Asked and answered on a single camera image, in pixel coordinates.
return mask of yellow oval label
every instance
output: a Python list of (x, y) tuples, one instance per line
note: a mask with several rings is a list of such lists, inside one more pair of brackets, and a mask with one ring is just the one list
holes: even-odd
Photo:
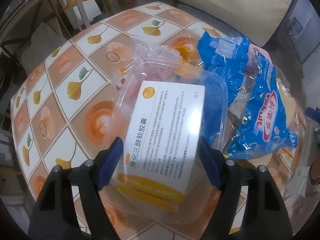
[(125, 187), (125, 186), (121, 186), (121, 185), (116, 185), (116, 189), (121, 191), (121, 192), (123, 192), (123, 193), (125, 193), (125, 194), (133, 196), (133, 197), (135, 197), (137, 199), (140, 199), (140, 200), (142, 200), (144, 202), (147, 202), (147, 203), (150, 203), (150, 204), (153, 204), (155, 206), (162, 207), (162, 208), (165, 208), (165, 209), (168, 209), (168, 210), (171, 210), (171, 211), (176, 211), (174, 206), (172, 206), (170, 203), (168, 203), (166, 201), (163, 201), (161, 199), (149, 196), (147, 194), (144, 194), (143, 192), (140, 192), (138, 190), (135, 190), (135, 189), (132, 189), (132, 188), (128, 188), (128, 187)]
[(127, 153), (127, 155), (125, 156), (124, 163), (125, 163), (126, 165), (128, 165), (128, 164), (129, 164), (129, 161), (130, 161), (130, 154)]
[(156, 93), (156, 90), (153, 87), (147, 87), (143, 90), (142, 96), (146, 99), (152, 98)]
[(140, 191), (155, 196), (172, 199), (179, 202), (184, 200), (184, 195), (181, 192), (151, 179), (123, 173), (119, 173), (117, 175), (117, 179), (129, 187), (136, 188)]

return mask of blue plastic bag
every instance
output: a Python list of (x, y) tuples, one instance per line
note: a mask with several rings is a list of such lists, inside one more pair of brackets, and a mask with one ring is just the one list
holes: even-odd
[(198, 42), (204, 69), (217, 73), (228, 87), (228, 106), (236, 98), (244, 79), (249, 57), (248, 38), (218, 38), (205, 32)]
[(286, 114), (277, 84), (276, 68), (256, 51), (256, 85), (247, 104), (243, 123), (228, 153), (234, 159), (258, 158), (281, 147), (297, 146), (298, 137), (286, 127)]

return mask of silver bolt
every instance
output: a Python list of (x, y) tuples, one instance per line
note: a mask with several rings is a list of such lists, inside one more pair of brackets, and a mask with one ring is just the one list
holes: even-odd
[(84, 163), (85, 166), (87, 167), (90, 167), (93, 165), (93, 160), (87, 160), (85, 163)]
[(60, 166), (60, 165), (56, 165), (56, 166), (54, 166), (54, 167), (52, 168), (52, 170), (53, 170), (54, 172), (58, 172), (60, 169), (61, 169), (61, 166)]
[(233, 166), (233, 165), (235, 165), (235, 161), (234, 161), (234, 160), (227, 160), (227, 161), (226, 161), (226, 164), (227, 164), (228, 166)]
[(266, 172), (267, 171), (267, 167), (263, 166), (263, 165), (260, 165), (259, 166), (259, 170), (262, 171), (262, 172)]

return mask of green ginkgo leaf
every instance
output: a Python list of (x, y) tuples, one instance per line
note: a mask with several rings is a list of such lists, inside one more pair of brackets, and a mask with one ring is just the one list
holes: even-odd
[(83, 67), (79, 72), (79, 79), (82, 80), (87, 73), (88, 73), (88, 70), (85, 67)]
[(152, 21), (152, 25), (153, 25), (153, 26), (158, 26), (159, 24), (160, 24), (160, 22), (157, 21), (157, 20), (153, 20), (153, 21)]
[(27, 145), (28, 145), (28, 147), (30, 146), (30, 142), (31, 142), (31, 136), (30, 136), (30, 133), (28, 133), (28, 137), (27, 137)]

